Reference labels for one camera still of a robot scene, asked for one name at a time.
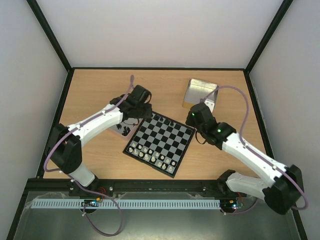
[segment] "chessboard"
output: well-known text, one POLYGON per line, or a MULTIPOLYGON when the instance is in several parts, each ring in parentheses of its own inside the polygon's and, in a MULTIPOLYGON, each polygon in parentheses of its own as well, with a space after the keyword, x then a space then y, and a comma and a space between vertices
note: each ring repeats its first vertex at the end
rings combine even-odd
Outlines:
POLYGON ((174 178, 195 130, 159 113, 142 120, 123 153, 174 178))

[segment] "white wall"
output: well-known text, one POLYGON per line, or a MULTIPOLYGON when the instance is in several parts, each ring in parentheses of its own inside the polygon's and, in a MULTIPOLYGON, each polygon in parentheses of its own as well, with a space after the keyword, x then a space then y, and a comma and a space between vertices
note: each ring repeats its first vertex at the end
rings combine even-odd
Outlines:
POLYGON ((27 1, 0 1, 0 239, 40 163, 67 72, 27 1))
POLYGON ((73 67, 245 68, 282 0, 38 0, 73 67))
POLYGON ((274 155, 303 174, 310 240, 320 235, 320 2, 293 1, 251 72, 274 155))

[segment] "chessboard border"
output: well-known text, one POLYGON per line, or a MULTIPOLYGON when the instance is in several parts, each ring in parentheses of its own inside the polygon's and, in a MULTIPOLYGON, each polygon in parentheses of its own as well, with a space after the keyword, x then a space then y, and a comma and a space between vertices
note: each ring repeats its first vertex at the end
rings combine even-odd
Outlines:
POLYGON ((144 122, 145 122, 147 119, 143 119, 143 120, 141 121, 139 127, 136 129, 136 131, 134 132, 134 134, 132 135, 132 137, 130 138, 129 142, 127 143, 127 145, 125 146, 125 148, 123 149, 122 152, 123 152, 125 155, 127 155, 127 156, 129 156, 129 157, 131 157, 131 158, 133 158, 133 159, 135 159, 135 160, 138 160, 139 162, 144 163, 144 164, 148 165, 149 167, 152 167, 153 169, 159 171, 159 172, 162 173, 162 174, 165 174, 165 175, 167 175, 167 176, 169 176, 169 177, 171 177, 171 178, 175 178, 175 176, 176 176, 176 174, 177 174, 177 171, 178 171, 178 169, 179 169, 179 167, 180 167, 180 164, 181 164, 182 160, 184 159, 184 156, 185 156, 185 154, 186 154, 186 152, 187 152, 187 150, 188 150, 188 147, 189 147, 189 145, 190 145, 190 143, 191 143, 191 140, 192 140, 192 138, 194 137, 196 131, 195 131, 194 128, 192 128, 192 127, 190 127, 190 126, 188 126, 188 125, 185 125, 185 124, 183 124, 183 123, 181 123, 181 122, 178 122, 178 121, 176 121, 176 120, 174 120, 174 119, 172 119, 172 118, 170 118, 170 117, 168 117, 168 116, 162 115, 162 114, 160 114, 160 113, 158 113, 158 112, 156 112, 156 111, 152 111, 152 113, 153 113, 153 114, 156 114, 156 115, 159 115, 159 116, 162 116, 163 118, 166 118, 166 119, 168 119, 168 120, 170 120, 170 121, 173 121, 175 124, 182 125, 182 126, 184 126, 185 128, 190 129, 190 130, 192 131, 192 133, 191 133, 191 135, 190 135, 190 138, 189 138, 188 142, 186 143, 186 148, 183 150, 182 155, 180 156, 180 160, 177 162, 176 167, 174 168, 173 173, 170 174, 169 172, 165 172, 165 171, 163 171, 163 170, 160 170, 159 167, 155 166, 154 164, 151 164, 151 163, 149 163, 149 162, 147 162, 147 161, 143 161, 143 160, 140 159, 138 156, 135 156, 135 155, 133 155, 133 154, 131 154, 131 153, 129 153, 129 152, 126 151, 127 148, 130 146, 131 141, 132 141, 133 138, 136 136, 137 132, 140 130, 140 128, 142 127, 142 125, 144 124, 144 122))

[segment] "white robotic arm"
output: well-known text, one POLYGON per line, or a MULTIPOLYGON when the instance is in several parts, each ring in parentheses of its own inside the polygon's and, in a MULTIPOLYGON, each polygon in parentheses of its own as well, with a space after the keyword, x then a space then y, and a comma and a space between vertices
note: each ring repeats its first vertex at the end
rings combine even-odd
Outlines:
POLYGON ((116 107, 112 111, 107 112, 107 110, 111 109, 114 106, 115 105, 113 104, 108 104, 102 110, 86 118, 85 120, 67 126, 69 129, 77 128, 77 130, 73 134, 80 137, 81 147, 84 147, 87 142, 102 133, 104 130, 122 122, 123 113, 118 107, 116 107), (81 127, 81 124, 89 119, 93 120, 88 122, 85 126, 81 127))
POLYGON ((94 182, 97 182, 98 178, 84 165, 82 147, 104 130, 128 118, 145 119, 152 116, 152 106, 146 102, 151 98, 151 93, 142 86, 135 86, 127 98, 119 104, 122 97, 114 98, 102 110, 80 122, 67 127, 58 124, 52 130, 46 147, 47 154, 63 136, 72 131, 64 143, 54 151, 51 160, 62 172, 70 175, 84 187, 94 189, 94 182))
POLYGON ((252 195, 264 200, 279 214, 285 214, 301 196, 297 187, 283 175, 288 175, 303 190, 302 174, 298 167, 287 167, 277 162, 245 140, 243 144, 237 131, 225 122, 217 122, 204 102, 190 109, 185 123, 196 128, 207 143, 233 155, 260 177, 243 176, 228 170, 218 179, 222 193, 232 191, 252 195))
MULTIPOLYGON (((87 142, 102 133, 104 130, 122 122, 123 113, 118 107, 107 112, 107 110, 113 108, 114 106, 115 105, 113 104, 108 104, 101 111, 98 111, 85 120, 67 126, 70 130, 77 128, 77 130, 73 132, 73 135, 79 137, 82 148, 87 142), (88 121, 89 119, 93 120, 82 126, 82 123, 88 121)), ((85 166, 83 162, 77 169, 75 169, 73 172, 70 172, 69 175, 84 187, 89 186, 96 178, 96 176, 85 166)))
MULTIPOLYGON (((239 173, 233 173, 226 181, 226 184, 233 192, 246 193, 263 200, 265 195, 263 194, 262 190, 266 187, 272 187, 275 183, 275 177, 280 178, 282 174, 277 171, 275 167, 271 167, 269 164, 262 161, 259 157, 254 155, 245 146, 243 146, 243 144, 239 141, 239 133, 231 133, 226 139, 227 141, 222 143, 222 150, 239 159, 261 178, 259 179, 255 177, 243 176, 239 173)), ((284 172, 286 171, 286 165, 267 156, 250 143, 246 141, 245 143, 246 146, 253 149, 256 153, 264 156, 264 158, 267 159, 273 166, 276 166, 284 172)))

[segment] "black chess square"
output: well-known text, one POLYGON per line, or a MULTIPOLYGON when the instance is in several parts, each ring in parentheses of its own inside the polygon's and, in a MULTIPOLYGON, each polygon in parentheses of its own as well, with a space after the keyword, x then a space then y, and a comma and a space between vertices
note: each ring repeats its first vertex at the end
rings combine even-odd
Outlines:
POLYGON ((162 141, 162 142, 165 142, 165 143, 166 143, 167 140, 168 140, 168 138, 167 138, 166 136, 162 136, 162 138, 161 138, 161 141, 162 141))
POLYGON ((171 147, 171 146, 170 146, 168 143, 166 143, 163 148, 164 148, 165 150, 169 150, 170 147, 171 147))
POLYGON ((174 156, 174 153, 169 151, 169 152, 166 154, 166 156, 167 156, 168 158, 172 159, 172 157, 174 156))
POLYGON ((175 148, 177 148, 179 146, 179 143, 177 141, 173 141, 172 146, 174 146, 175 148))
POLYGON ((146 128, 145 126, 141 126, 141 127, 140 127, 140 132, 143 132, 143 133, 144 133, 146 130, 147 130, 147 128, 146 128))
POLYGON ((136 141, 136 142, 139 142, 139 141, 140 141, 140 139, 141 139, 141 137, 139 137, 139 136, 135 136, 133 140, 134 140, 134 141, 136 141))
POLYGON ((183 145, 186 145, 187 142, 188 142, 188 141, 187 141, 186 139, 184 139, 184 138, 182 138, 181 141, 180 141, 180 143, 182 143, 183 145))
POLYGON ((155 137, 157 135, 157 133, 155 132, 155 131, 152 131, 151 133, 150 133, 150 136, 151 137, 155 137))
POLYGON ((184 133, 182 131, 179 131, 177 135, 182 138, 184 136, 184 133))
POLYGON ((181 128, 181 126, 180 126, 179 124, 176 124, 176 125, 174 126, 174 129, 179 130, 180 128, 181 128))
POLYGON ((167 169, 167 167, 168 167, 168 165, 167 164, 162 164, 162 166, 161 166, 161 168, 163 169, 163 170, 166 170, 167 169))
POLYGON ((162 147, 157 146, 157 147, 155 148, 155 151, 156 151, 157 153, 161 153, 161 151, 162 151, 162 147))
POLYGON ((152 130, 152 129, 154 129, 154 128, 155 128, 155 126, 154 126, 154 125, 149 124, 148 129, 152 130))
POLYGON ((143 145, 145 145, 147 148, 149 148, 151 146, 151 142, 145 141, 145 144, 143 144, 143 145))
POLYGON ((192 131, 187 128, 187 129, 185 130, 185 133, 188 134, 188 135, 191 135, 191 134, 192 134, 192 131))
POLYGON ((143 135, 142 135, 142 139, 144 139, 144 140, 147 140, 148 139, 148 137, 149 137, 149 135, 148 134, 146 134, 146 133, 144 133, 143 135))
POLYGON ((169 136, 169 138, 172 139, 172 140, 175 140, 175 139, 176 139, 176 135, 173 134, 173 133, 171 133, 170 136, 169 136))
POLYGON ((177 154, 177 155, 181 156, 181 154, 182 154, 182 150, 180 150, 180 149, 176 149, 176 150, 175 150, 175 154, 177 154))
POLYGON ((153 140, 153 143, 154 143, 155 145, 158 145, 158 144, 160 143, 160 140, 155 138, 155 139, 153 140))
POLYGON ((172 128, 171 126, 168 126, 168 127, 166 128, 166 131, 167 131, 167 132, 170 132, 170 133, 171 133, 172 130, 173 130, 173 128, 172 128))
POLYGON ((162 128, 160 128, 159 133, 160 133, 160 134, 164 134, 164 133, 165 133, 165 130, 163 130, 162 128))

